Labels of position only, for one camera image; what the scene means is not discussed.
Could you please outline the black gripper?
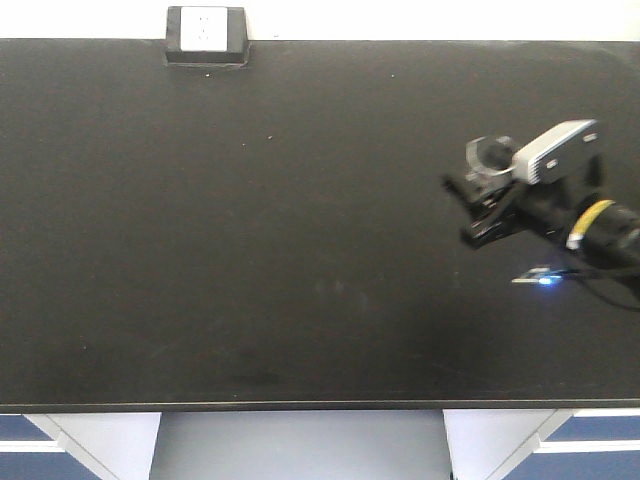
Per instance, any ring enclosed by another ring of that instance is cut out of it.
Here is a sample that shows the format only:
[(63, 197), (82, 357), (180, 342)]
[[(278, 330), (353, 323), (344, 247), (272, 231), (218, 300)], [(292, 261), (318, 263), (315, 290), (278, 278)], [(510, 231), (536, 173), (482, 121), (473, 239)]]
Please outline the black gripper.
[[(565, 240), (580, 215), (603, 198), (605, 167), (597, 155), (587, 165), (552, 184), (516, 181), (486, 218), (460, 230), (470, 248), (482, 248), (521, 231), (548, 240)], [(442, 186), (467, 210), (491, 209), (493, 201), (476, 183), (458, 174), (445, 174)]]

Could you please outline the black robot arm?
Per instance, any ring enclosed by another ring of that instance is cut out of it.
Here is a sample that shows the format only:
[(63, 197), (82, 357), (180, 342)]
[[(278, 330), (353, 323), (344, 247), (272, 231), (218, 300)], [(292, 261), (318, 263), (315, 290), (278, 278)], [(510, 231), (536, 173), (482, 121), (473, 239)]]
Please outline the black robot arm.
[(481, 188), (471, 176), (446, 175), (444, 188), (470, 216), (462, 240), (473, 249), (529, 231), (598, 276), (639, 277), (639, 214), (608, 198), (604, 162), (596, 155), (550, 184), (511, 180)]

